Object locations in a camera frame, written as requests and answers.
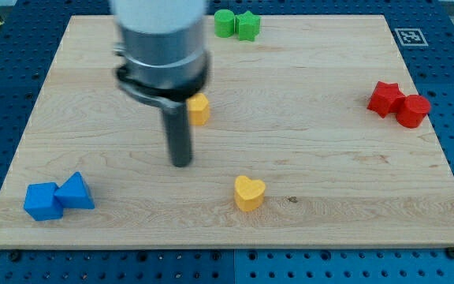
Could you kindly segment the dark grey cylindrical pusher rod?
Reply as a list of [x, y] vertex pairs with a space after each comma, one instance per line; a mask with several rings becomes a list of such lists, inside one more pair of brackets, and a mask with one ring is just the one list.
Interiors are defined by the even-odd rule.
[[192, 161], [192, 138], [186, 102], [162, 111], [166, 142], [171, 163], [185, 167]]

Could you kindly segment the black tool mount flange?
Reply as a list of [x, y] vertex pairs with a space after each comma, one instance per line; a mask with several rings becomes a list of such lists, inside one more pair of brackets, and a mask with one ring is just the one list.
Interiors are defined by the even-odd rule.
[[166, 108], [166, 104], [184, 103], [198, 93], [208, 80], [210, 71], [210, 54], [206, 52], [206, 61], [200, 73], [191, 80], [174, 88], [153, 88], [132, 79], [128, 64], [116, 68], [115, 77], [118, 87], [129, 97], [139, 103], [152, 107]]

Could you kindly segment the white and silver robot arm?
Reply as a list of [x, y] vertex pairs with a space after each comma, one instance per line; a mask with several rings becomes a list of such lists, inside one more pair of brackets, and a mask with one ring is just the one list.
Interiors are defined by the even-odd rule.
[[187, 101], [207, 82], [210, 55], [203, 0], [110, 0], [121, 34], [113, 49], [123, 58], [118, 87], [135, 101], [160, 109], [171, 163], [187, 166], [192, 138]]

